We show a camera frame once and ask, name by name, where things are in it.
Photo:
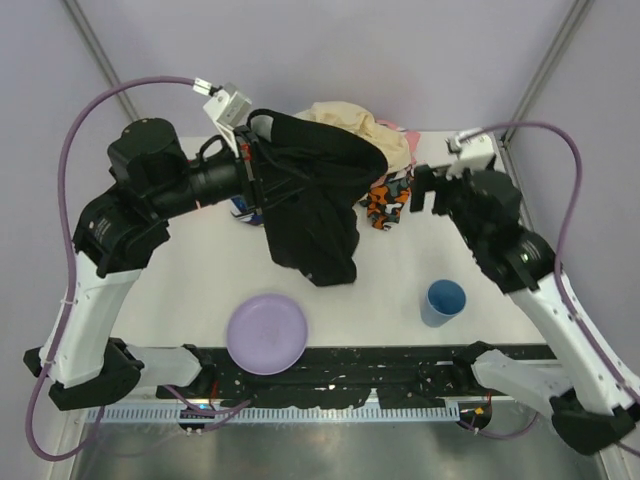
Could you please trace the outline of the cream cloth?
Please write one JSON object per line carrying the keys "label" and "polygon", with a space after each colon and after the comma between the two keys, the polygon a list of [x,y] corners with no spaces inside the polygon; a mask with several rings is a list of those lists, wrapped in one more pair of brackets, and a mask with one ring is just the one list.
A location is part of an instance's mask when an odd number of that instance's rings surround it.
{"label": "cream cloth", "polygon": [[387,160],[387,174],[413,167],[403,135],[378,124],[364,107],[345,101],[315,102],[295,117],[343,129],[373,144]]}

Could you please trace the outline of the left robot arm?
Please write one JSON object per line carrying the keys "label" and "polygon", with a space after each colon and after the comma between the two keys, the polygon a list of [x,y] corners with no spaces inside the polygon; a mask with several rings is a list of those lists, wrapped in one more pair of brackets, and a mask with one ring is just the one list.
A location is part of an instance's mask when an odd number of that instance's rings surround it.
{"label": "left robot arm", "polygon": [[302,207],[320,180],[327,148],[323,126],[259,111],[232,131],[222,150],[189,159],[173,125],[145,119],[129,125],[108,149],[113,185],[82,210],[67,246],[67,296],[48,346],[24,361],[51,381],[61,411],[106,407],[142,387],[188,397],[210,392],[218,372],[196,346],[136,349],[112,336],[121,307],[172,219],[236,196],[263,215],[272,260],[321,278]]}

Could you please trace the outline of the black cloth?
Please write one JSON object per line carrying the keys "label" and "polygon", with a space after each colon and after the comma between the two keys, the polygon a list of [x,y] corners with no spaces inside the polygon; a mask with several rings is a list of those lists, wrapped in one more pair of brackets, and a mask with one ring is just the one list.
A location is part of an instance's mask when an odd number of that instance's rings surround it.
{"label": "black cloth", "polygon": [[249,129],[273,146],[311,148],[315,186],[304,193],[305,215],[262,215],[272,261],[317,287],[351,284],[360,235],[355,204],[388,168],[373,144],[343,129],[268,109],[253,111]]}

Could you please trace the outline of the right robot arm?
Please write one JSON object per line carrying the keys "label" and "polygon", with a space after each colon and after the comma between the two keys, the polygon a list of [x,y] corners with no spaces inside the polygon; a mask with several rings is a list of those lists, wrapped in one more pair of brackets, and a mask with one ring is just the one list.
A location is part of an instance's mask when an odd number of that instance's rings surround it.
{"label": "right robot arm", "polygon": [[559,361],[553,374],[512,360],[483,342],[465,361],[480,386],[504,393],[549,419],[582,455],[620,442],[639,422],[639,377],[616,355],[577,300],[556,253],[520,220],[522,194],[492,169],[416,168],[410,209],[449,217],[481,272],[533,322]]}

